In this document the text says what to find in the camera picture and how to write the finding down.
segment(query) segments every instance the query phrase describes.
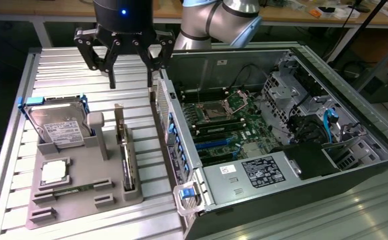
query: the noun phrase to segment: hard drive label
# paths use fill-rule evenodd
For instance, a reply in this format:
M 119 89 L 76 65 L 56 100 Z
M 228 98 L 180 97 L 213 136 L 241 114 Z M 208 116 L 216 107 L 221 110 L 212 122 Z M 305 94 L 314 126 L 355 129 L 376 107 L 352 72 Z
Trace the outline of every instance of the hard drive label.
M 83 134 L 77 121 L 44 124 L 44 128 L 56 145 L 72 144 L 83 141 Z
M 241 165 L 249 182 L 257 189 L 287 180 L 272 156 L 245 161 Z

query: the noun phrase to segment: blue cable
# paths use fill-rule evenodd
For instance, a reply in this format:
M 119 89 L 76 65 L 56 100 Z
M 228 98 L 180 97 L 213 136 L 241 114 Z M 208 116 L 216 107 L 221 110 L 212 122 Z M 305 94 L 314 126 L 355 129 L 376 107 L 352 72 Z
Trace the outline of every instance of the blue cable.
M 328 121 L 330 117 L 339 118 L 339 114 L 336 113 L 334 108 L 330 108 L 328 110 L 326 110 L 324 115 L 323 115 L 323 125 L 324 125 L 324 129 L 328 135 L 328 142 L 332 143 L 332 133 L 331 133 L 330 121 Z

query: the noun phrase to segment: slotted aluminum surface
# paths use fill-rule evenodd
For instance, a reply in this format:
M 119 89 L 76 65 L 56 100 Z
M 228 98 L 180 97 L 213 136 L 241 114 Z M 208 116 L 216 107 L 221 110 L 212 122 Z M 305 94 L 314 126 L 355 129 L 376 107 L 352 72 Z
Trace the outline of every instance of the slotted aluminum surface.
M 103 112 L 104 131 L 115 130 L 115 104 L 124 105 L 124 120 L 133 132 L 136 159 L 144 202 L 112 211 L 41 227 L 25 228 L 31 185 L 37 152 L 37 134 L 31 123 L 23 122 L 23 131 L 15 140 L 15 165 L 5 209 L 0 209 L 0 239 L 181 239 L 183 229 L 173 197 L 157 130 L 148 99 L 147 68 L 139 56 L 120 56 L 115 64 L 116 89 L 109 89 L 108 78 L 91 71 L 76 48 L 44 49 L 35 60 L 27 96 L 57 96 L 84 93 L 91 112 Z

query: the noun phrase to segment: floor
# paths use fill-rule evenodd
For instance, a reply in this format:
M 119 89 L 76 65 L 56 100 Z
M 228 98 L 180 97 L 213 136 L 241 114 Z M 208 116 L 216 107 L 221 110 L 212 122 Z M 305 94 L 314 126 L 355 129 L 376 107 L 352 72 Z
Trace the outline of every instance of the floor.
M 73 33 L 76 27 L 92 28 L 92 23 L 48 23 L 51 39 L 56 47 L 73 46 Z M 163 29 L 177 31 L 176 24 L 160 26 Z M 334 46 L 342 30 L 304 27 L 269 27 L 263 26 L 253 38 L 255 42 L 303 41 L 322 56 L 326 49 Z M 29 48 L 40 47 L 37 35 L 31 23 L 0 21 L 0 146 L 3 144 L 11 110 L 16 98 L 19 82 L 25 65 Z M 355 58 L 351 53 L 346 59 Z

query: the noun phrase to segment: white label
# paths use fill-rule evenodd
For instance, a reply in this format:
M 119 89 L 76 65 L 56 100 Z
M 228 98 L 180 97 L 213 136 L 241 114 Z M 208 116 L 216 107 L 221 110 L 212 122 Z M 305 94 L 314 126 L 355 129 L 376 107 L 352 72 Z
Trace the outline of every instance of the white label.
M 217 60 L 217 66 L 227 65 L 228 60 Z
M 77 121 L 44 124 L 44 128 L 56 145 L 72 144 L 83 141 L 83 134 Z
M 221 174 L 229 174 L 229 173 L 236 172 L 235 165 L 220 166 L 219 169 L 220 169 Z
M 208 130 L 207 132 L 208 132 L 208 133 L 213 133 L 213 132 L 219 132 L 219 131 L 224 131 L 224 130 L 225 130 L 225 128 L 221 127 L 221 128 L 211 129 L 211 130 Z

